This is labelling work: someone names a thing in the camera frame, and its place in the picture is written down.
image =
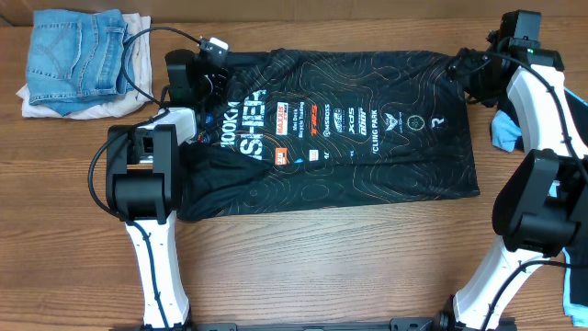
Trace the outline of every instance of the wooden table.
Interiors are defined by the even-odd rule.
[[[234,51],[485,49],[500,18],[308,23],[177,24],[227,40]],[[113,124],[124,119],[24,120],[15,96],[25,84],[31,29],[0,29],[0,329],[103,330],[139,325],[136,257],[123,225],[90,199],[87,167]],[[588,97],[588,20],[545,18],[541,40],[560,51],[566,85]],[[166,52],[194,48],[152,35],[154,91],[167,82]],[[463,287],[491,245],[494,198],[522,153],[492,148],[493,109],[471,107],[481,195],[430,201],[222,217],[180,223],[181,276],[199,323],[241,325],[384,321],[432,316]],[[96,171],[104,196],[104,163]],[[542,268],[504,315],[521,330],[569,330],[561,306],[564,270]]]

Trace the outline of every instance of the folded shirt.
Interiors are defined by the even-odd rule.
[[[129,36],[117,9],[36,11],[26,73],[29,104],[67,115],[126,94],[131,87],[121,66],[134,74],[130,54],[121,60]]]
[[[140,17],[139,14],[125,14],[122,16],[127,23],[127,31],[134,35],[139,31],[148,29],[151,26],[150,17]],[[149,33],[145,33],[133,43],[131,54],[132,69],[135,73],[134,83],[140,89],[152,95],[152,67],[151,53],[149,48]],[[105,117],[121,117],[140,108],[147,97],[132,90],[124,96],[118,96],[113,101],[95,105],[84,110],[72,112],[66,116],[45,106],[31,106],[29,102],[30,92],[28,86],[24,85],[17,96],[23,99],[22,116],[24,118],[68,118],[73,120],[91,120]]]

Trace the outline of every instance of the white towel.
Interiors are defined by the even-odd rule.
[[[139,14],[125,14],[122,16],[128,24],[129,34],[136,34],[151,26],[151,17],[140,17]],[[152,67],[151,52],[149,47],[149,33],[145,33],[135,40],[132,48],[132,69],[135,74],[135,85],[150,96],[152,93]],[[30,106],[28,98],[30,93],[27,85],[17,92],[17,96],[23,99],[22,117],[25,118],[66,118],[73,120],[92,120],[105,117],[122,117],[139,109],[149,99],[136,90],[128,92],[112,102],[93,106],[86,110],[76,111],[67,116],[62,116],[56,111],[45,106]]]

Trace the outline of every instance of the blue cloth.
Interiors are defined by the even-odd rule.
[[[67,10],[36,11],[27,65],[29,104],[47,106],[60,114],[114,100],[132,88],[121,74],[129,37],[119,10],[99,14]]]
[[[566,263],[572,263],[570,254],[565,248],[563,249],[563,254],[566,257]],[[563,283],[563,312],[566,316],[571,317],[574,326],[588,327],[588,307],[570,302],[570,277],[571,269],[567,268]]]
[[[492,145],[512,152],[516,141],[522,136],[521,129],[502,110],[498,110],[492,120]]]

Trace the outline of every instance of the denim fabric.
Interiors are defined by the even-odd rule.
[[[131,51],[121,60],[126,29],[117,9],[94,15],[35,12],[27,66],[29,104],[67,115],[130,91],[120,71],[124,63],[134,79]]]

